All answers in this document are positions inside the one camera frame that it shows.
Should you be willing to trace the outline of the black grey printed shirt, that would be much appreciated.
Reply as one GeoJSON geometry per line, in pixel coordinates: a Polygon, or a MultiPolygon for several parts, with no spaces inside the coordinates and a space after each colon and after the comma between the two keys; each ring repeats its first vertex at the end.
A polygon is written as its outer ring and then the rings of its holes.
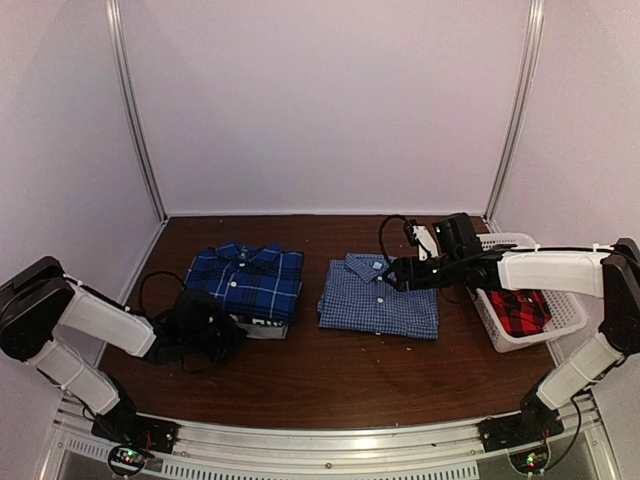
{"type": "Polygon", "coordinates": [[[246,332],[249,339],[254,340],[284,340],[289,325],[269,320],[252,318],[244,315],[231,314],[236,325],[246,332]]]}

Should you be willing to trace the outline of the dark blue plaid shirt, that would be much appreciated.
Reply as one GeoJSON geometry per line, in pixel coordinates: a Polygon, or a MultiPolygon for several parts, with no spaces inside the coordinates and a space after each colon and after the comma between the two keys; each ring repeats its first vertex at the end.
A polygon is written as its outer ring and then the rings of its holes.
{"type": "Polygon", "coordinates": [[[303,266],[303,253],[276,242],[266,247],[229,242],[200,251],[185,285],[208,292],[229,314],[289,324],[296,315],[303,266]]]}

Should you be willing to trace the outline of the blue small-check long sleeve shirt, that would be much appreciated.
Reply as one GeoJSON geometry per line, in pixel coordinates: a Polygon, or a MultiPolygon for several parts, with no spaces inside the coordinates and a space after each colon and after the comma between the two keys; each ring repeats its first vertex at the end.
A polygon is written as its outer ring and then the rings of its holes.
{"type": "Polygon", "coordinates": [[[342,260],[330,261],[317,306],[319,326],[436,340],[436,291],[400,292],[384,281],[387,268],[384,257],[377,254],[348,253],[342,260]]]}

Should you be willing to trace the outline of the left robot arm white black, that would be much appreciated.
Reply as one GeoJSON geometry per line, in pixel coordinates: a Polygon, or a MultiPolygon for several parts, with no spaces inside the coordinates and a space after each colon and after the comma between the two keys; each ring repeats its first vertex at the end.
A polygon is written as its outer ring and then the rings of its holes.
{"type": "Polygon", "coordinates": [[[126,390],[60,336],[80,332],[152,365],[190,355],[212,363],[230,357],[245,333],[216,299],[182,287],[173,305],[151,316],[120,304],[66,274],[45,256],[1,286],[1,350],[78,399],[95,423],[123,444],[137,442],[144,424],[126,390]]]}

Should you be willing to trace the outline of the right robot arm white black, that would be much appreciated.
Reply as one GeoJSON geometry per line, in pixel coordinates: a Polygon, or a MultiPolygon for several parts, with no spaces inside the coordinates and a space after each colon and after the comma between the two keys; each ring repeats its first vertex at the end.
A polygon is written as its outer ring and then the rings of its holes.
{"type": "Polygon", "coordinates": [[[522,441],[535,440],[574,395],[639,351],[639,247],[630,238],[612,245],[549,247],[519,233],[479,234],[463,246],[443,243],[439,254],[397,258],[382,278],[398,291],[452,285],[481,295],[539,291],[551,311],[544,341],[585,326],[579,299],[602,301],[597,330],[522,400],[512,423],[522,441]]]}

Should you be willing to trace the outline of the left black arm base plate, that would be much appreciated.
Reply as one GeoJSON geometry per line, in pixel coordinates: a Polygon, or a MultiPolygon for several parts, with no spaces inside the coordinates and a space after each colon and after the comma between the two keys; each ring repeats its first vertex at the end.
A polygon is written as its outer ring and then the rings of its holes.
{"type": "Polygon", "coordinates": [[[91,434],[147,452],[171,454],[178,429],[175,422],[146,416],[115,418],[97,415],[91,434]]]}

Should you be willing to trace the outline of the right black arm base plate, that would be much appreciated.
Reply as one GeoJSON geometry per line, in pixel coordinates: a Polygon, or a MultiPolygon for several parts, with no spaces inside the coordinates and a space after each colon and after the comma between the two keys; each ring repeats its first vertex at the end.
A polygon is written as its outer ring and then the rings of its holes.
{"type": "Polygon", "coordinates": [[[541,443],[564,432],[563,423],[551,420],[543,426],[526,423],[521,413],[487,418],[477,424],[478,433],[486,453],[513,449],[532,443],[541,443]]]}

